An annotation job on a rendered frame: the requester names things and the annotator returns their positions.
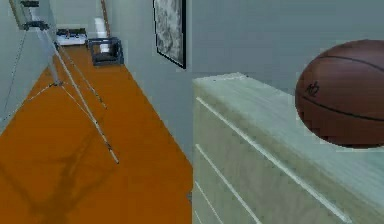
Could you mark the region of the brown basketball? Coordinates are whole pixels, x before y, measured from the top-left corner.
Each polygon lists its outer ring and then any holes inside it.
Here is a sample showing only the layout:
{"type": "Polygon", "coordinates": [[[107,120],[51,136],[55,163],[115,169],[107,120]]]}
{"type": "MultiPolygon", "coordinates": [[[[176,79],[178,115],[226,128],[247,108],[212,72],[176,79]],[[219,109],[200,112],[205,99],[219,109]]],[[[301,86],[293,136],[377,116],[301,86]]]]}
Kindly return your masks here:
{"type": "Polygon", "coordinates": [[[384,146],[384,40],[350,41],[316,56],[298,78],[295,107],[329,143],[384,146]]]}

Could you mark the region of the black framed wall picture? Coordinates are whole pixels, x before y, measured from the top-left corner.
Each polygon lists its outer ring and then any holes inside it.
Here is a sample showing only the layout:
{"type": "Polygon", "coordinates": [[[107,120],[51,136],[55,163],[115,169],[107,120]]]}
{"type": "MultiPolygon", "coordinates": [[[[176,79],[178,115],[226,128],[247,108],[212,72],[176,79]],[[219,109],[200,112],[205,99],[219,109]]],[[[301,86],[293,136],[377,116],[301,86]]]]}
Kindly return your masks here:
{"type": "Polygon", "coordinates": [[[157,52],[186,68],[186,0],[153,0],[157,52]]]}

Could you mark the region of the pale green chest of drawers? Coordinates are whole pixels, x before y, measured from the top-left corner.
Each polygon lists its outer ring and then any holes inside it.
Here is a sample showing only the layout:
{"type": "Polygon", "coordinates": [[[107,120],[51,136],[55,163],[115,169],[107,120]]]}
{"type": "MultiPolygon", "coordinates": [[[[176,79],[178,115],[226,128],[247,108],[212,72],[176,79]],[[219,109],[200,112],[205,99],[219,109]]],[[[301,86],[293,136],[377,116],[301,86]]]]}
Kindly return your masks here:
{"type": "Polygon", "coordinates": [[[192,224],[384,224],[384,148],[319,139],[291,95],[241,73],[193,89],[192,224]]]}

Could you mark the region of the silver tripod stand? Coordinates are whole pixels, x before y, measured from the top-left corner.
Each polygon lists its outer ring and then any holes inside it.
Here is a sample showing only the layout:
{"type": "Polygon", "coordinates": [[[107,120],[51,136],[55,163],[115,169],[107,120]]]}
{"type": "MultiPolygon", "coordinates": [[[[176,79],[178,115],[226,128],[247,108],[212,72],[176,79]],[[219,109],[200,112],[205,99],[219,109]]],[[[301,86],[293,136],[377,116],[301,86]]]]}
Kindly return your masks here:
{"type": "MultiPolygon", "coordinates": [[[[39,0],[10,0],[10,7],[12,9],[12,13],[15,17],[16,25],[17,27],[24,32],[22,38],[20,39],[19,47],[17,50],[17,54],[15,57],[15,61],[10,73],[10,84],[8,88],[8,97],[9,94],[12,92],[12,85],[14,84],[14,78],[15,74],[17,71],[19,59],[22,54],[22,50],[24,47],[24,42],[27,33],[30,30],[33,30],[40,42],[41,46],[43,48],[43,52],[47,56],[47,63],[48,63],[48,68],[50,70],[50,74],[53,77],[53,83],[45,87],[41,92],[44,92],[46,89],[52,87],[52,86],[59,86],[62,89],[63,87],[63,82],[58,78],[58,73],[57,69],[55,68],[53,64],[53,56],[56,55],[60,64],[62,65],[64,71],[66,72],[69,80],[71,81],[71,85],[77,92],[77,95],[80,97],[80,100],[82,101],[82,104],[84,107],[82,110],[85,112],[85,114],[89,117],[89,119],[93,122],[95,128],[97,129],[99,135],[102,137],[106,147],[108,148],[111,156],[113,157],[114,161],[116,163],[119,163],[118,157],[115,155],[112,146],[109,144],[107,137],[105,136],[104,132],[101,129],[101,126],[99,125],[98,121],[94,117],[91,109],[89,108],[86,100],[84,99],[82,92],[79,89],[79,86],[73,79],[72,73],[69,71],[68,67],[66,66],[64,60],[62,59],[60,55],[60,51],[64,53],[64,55],[67,57],[67,59],[71,62],[71,64],[75,67],[75,70],[80,74],[82,79],[86,82],[88,85],[89,89],[92,91],[92,93],[96,96],[96,98],[99,100],[99,102],[102,104],[104,108],[107,108],[106,104],[103,102],[102,98],[98,95],[96,90],[93,88],[93,86],[88,82],[88,80],[85,78],[81,70],[77,67],[77,65],[72,61],[71,57],[66,53],[64,48],[57,42],[54,41],[51,38],[51,35],[49,34],[48,30],[50,29],[50,25],[46,23],[44,20],[42,20],[38,15],[37,15],[37,8],[39,7],[39,0]]],[[[4,108],[7,108],[8,100],[9,98],[6,98],[4,101],[4,108]]]]}

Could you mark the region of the brown wooden pole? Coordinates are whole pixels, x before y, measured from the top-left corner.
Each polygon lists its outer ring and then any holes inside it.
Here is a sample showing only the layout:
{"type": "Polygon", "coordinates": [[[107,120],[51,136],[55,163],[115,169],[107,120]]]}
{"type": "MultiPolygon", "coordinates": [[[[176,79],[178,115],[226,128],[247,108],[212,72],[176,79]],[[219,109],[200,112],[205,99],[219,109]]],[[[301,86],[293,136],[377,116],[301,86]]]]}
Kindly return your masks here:
{"type": "Polygon", "coordinates": [[[102,14],[103,14],[103,19],[104,19],[107,37],[110,37],[111,33],[110,33],[110,26],[109,26],[109,21],[108,21],[106,2],[105,2],[105,0],[100,0],[100,1],[101,1],[101,8],[102,8],[102,14]]]}

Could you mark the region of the dark grey open box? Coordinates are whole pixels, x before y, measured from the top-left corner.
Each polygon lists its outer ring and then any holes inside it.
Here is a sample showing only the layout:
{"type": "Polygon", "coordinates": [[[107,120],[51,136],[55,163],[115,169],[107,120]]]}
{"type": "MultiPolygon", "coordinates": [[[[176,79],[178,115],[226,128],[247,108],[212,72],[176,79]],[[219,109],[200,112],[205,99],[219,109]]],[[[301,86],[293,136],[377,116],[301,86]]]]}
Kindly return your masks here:
{"type": "Polygon", "coordinates": [[[90,38],[87,48],[91,52],[94,66],[121,65],[124,63],[121,40],[117,37],[90,38]]]}

